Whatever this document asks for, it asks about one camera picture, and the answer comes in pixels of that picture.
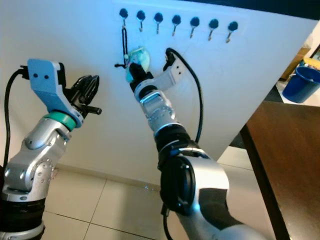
brown table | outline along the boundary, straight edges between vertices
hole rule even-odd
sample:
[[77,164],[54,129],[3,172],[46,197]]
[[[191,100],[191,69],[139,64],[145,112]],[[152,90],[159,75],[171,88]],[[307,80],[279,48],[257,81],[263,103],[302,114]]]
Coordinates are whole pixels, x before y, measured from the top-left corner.
[[320,240],[320,107],[265,101],[241,136],[277,240]]

blue bin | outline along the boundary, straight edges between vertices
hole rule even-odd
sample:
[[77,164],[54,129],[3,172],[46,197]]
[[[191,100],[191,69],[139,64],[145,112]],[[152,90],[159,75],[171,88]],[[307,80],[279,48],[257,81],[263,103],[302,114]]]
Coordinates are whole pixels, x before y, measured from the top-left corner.
[[303,103],[320,87],[320,71],[299,66],[295,69],[287,86],[283,90],[283,96],[295,103]]

light green object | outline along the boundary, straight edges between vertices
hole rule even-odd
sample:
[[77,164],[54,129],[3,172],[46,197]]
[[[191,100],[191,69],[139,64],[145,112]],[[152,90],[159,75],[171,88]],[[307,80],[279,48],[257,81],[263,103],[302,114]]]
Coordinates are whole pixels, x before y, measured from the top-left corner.
[[59,112],[59,111],[52,111],[49,114],[44,116],[47,119],[53,119],[58,121],[59,123],[65,125],[69,131],[71,132],[75,126],[76,126],[76,121],[69,116],[68,114]]
[[142,66],[145,72],[148,72],[150,66],[150,55],[145,47],[140,47],[138,49],[132,50],[128,54],[128,64],[126,68],[126,76],[125,79],[131,83],[133,82],[133,77],[129,71],[130,64],[135,63]]

robotic arm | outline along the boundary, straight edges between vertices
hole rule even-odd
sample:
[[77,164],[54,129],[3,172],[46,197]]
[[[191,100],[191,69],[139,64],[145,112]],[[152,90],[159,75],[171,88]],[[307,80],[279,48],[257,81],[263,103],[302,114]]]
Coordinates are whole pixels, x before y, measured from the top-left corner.
[[166,58],[164,72],[156,78],[148,72],[150,60],[144,48],[130,53],[127,65],[127,80],[156,142],[164,208],[177,213],[191,240],[265,240],[230,215],[226,201],[229,181],[224,169],[178,122],[163,91],[181,79],[186,66],[169,50]]
[[88,113],[101,113],[100,108],[88,106],[98,91],[99,76],[83,76],[67,89],[64,65],[39,59],[29,59],[21,73],[49,114],[24,138],[4,169],[0,240],[41,239],[51,175],[71,131],[82,126]]

